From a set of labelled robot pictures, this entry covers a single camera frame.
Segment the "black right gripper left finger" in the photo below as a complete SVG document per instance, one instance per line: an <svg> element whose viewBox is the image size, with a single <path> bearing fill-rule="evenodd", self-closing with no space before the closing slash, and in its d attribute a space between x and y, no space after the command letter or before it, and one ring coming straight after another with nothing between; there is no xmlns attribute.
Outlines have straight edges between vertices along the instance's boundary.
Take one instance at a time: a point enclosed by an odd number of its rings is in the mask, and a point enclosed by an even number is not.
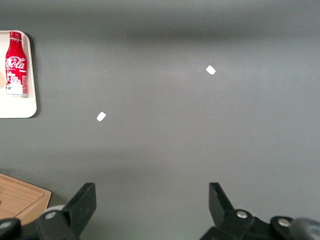
<svg viewBox="0 0 320 240"><path fill-rule="evenodd" d="M62 209L48 210L38 218L39 239L78 240L96 208L96 185L85 183Z"/></svg>

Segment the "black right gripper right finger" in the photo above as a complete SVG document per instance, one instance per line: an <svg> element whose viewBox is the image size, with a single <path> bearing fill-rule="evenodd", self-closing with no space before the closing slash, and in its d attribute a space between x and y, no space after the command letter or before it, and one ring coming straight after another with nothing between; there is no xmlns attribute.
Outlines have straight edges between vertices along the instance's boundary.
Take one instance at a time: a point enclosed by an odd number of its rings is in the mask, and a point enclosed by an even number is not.
<svg viewBox="0 0 320 240"><path fill-rule="evenodd" d="M209 184L208 206L214 226L202 240L270 240L271 227L246 210L235 209L218 182Z"/></svg>

